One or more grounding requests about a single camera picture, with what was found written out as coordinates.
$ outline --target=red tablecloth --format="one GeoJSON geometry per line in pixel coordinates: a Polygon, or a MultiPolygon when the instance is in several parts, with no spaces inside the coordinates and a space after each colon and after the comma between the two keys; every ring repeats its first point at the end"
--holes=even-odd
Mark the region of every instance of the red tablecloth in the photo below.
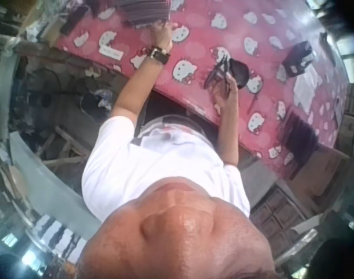
{"type": "MultiPolygon", "coordinates": [[[[226,53],[251,70],[247,87],[240,91],[239,140],[243,146],[282,175],[285,165],[291,165],[291,155],[279,146],[276,135],[290,109],[314,127],[320,143],[333,146],[337,137],[334,106],[339,99],[343,107],[348,79],[338,55],[334,67],[321,48],[319,35],[325,29],[302,0],[171,2],[171,19],[179,27],[173,33],[170,61],[156,83],[160,93],[217,124],[219,115],[202,85],[226,53]],[[304,40],[311,43],[317,59],[306,74],[288,79],[280,64],[290,47],[304,40]]],[[[60,49],[127,76],[140,65],[149,45],[149,31],[123,27],[113,9],[97,19],[86,15],[58,42],[60,49]],[[99,45],[107,43],[124,52],[121,61],[98,52],[99,45]]]]}

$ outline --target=wooden cabinet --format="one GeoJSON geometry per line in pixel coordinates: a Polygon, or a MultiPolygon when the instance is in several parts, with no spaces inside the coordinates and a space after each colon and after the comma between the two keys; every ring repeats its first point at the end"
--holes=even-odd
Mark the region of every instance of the wooden cabinet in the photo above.
{"type": "Polygon", "coordinates": [[[301,237],[291,228],[305,220],[302,212],[277,185],[253,208],[252,223],[269,240],[273,257],[290,249],[301,237]]]}

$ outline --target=wristwatch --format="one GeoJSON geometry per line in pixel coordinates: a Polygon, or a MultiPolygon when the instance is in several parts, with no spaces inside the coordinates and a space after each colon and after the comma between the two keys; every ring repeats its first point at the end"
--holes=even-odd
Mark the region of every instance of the wristwatch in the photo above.
{"type": "Polygon", "coordinates": [[[151,57],[152,59],[161,62],[163,65],[166,65],[166,63],[169,61],[170,54],[167,53],[162,48],[153,46],[151,50],[148,52],[148,56],[151,57]]]}

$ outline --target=nose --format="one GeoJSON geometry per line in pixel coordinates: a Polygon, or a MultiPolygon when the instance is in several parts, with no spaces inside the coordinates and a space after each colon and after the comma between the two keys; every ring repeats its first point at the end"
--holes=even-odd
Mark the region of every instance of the nose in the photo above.
{"type": "Polygon", "coordinates": [[[212,230],[212,215],[188,206],[173,206],[141,223],[142,234],[150,241],[155,238],[206,238],[212,230]]]}

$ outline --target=white t-shirt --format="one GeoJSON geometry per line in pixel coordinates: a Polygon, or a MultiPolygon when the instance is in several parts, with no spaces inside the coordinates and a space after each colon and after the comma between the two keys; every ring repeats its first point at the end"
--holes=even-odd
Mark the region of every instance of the white t-shirt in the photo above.
{"type": "Polygon", "coordinates": [[[225,166],[203,136],[177,126],[153,129],[138,146],[133,143],[130,119],[116,116],[103,124],[82,180],[85,203],[100,221],[168,177],[185,177],[249,217],[250,205],[239,170],[225,166]]]}

